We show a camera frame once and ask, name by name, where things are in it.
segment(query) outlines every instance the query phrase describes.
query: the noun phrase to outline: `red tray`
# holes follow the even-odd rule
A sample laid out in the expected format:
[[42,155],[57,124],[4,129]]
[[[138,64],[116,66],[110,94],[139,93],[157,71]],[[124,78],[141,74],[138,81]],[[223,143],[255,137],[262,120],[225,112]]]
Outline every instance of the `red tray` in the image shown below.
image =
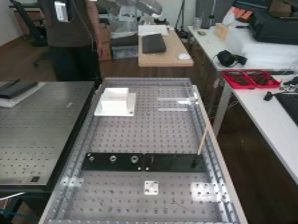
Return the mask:
[[234,89],[254,89],[255,84],[241,71],[222,71],[221,75]]
[[279,88],[280,83],[265,71],[246,71],[245,75],[249,77],[255,87],[259,89]]

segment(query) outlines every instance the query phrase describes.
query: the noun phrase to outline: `clear acrylic enclosure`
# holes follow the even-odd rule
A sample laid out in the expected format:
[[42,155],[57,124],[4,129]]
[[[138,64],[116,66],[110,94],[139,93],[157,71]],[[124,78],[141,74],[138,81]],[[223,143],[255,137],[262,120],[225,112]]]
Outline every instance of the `clear acrylic enclosure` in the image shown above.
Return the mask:
[[[127,87],[137,94],[133,117],[93,116],[106,87]],[[86,153],[169,154],[173,160],[182,154],[195,155],[206,127],[199,101],[189,79],[105,80],[41,222],[246,223],[227,193],[210,134],[198,172],[81,169]],[[157,183],[157,194],[145,193],[146,181]]]

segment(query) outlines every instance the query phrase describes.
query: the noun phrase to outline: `black metal bracket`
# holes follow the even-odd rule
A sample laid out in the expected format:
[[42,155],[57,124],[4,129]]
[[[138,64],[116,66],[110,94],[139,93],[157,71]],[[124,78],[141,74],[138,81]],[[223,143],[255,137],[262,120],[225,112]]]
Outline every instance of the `black metal bracket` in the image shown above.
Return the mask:
[[141,171],[141,153],[86,153],[82,170],[89,171]]
[[86,153],[81,169],[85,171],[130,172],[205,172],[202,155]]

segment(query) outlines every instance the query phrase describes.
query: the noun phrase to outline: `perforated table surface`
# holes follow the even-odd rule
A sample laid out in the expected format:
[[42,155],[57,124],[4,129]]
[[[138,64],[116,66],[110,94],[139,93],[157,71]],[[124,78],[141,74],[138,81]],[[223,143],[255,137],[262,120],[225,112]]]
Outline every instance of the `perforated table surface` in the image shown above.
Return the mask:
[[[135,93],[133,117],[94,117],[106,87]],[[195,154],[206,125],[189,79],[106,79],[40,223],[246,223],[218,145],[209,131],[202,172],[85,171],[88,153]],[[146,195],[146,181],[158,194]]]
[[92,89],[92,82],[46,83],[13,108],[0,108],[1,191],[48,187]]

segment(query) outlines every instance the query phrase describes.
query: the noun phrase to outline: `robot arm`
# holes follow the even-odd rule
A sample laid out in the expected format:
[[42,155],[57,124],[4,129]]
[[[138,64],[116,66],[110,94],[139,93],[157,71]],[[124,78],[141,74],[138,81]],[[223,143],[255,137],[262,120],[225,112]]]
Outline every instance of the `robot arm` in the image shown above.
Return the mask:
[[121,6],[131,5],[154,18],[162,14],[162,6],[155,0],[98,0],[97,3],[113,15],[118,15]]

